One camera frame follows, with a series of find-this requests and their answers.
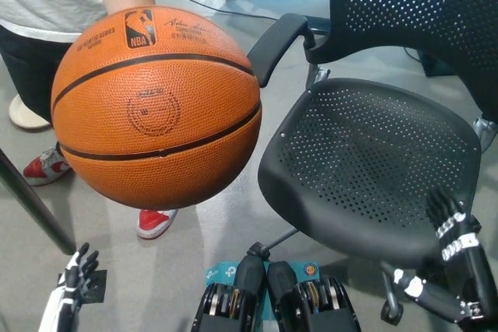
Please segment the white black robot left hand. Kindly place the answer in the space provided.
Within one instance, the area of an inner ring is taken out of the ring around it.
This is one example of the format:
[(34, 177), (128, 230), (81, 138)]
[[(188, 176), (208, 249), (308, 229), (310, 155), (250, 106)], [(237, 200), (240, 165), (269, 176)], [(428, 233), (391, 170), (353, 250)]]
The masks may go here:
[(88, 242), (74, 252), (51, 291), (39, 332), (78, 330), (79, 312), (93, 284), (91, 276), (99, 266), (98, 256), (98, 250), (89, 253)]

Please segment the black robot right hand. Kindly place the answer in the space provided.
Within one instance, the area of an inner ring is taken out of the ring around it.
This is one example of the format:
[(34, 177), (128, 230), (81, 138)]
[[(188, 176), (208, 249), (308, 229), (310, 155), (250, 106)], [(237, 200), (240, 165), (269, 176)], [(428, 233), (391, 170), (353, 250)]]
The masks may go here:
[(497, 330), (497, 286), (478, 233), (458, 200), (441, 187), (427, 195), (447, 286), (383, 264), (388, 277), (415, 304), (462, 331)]

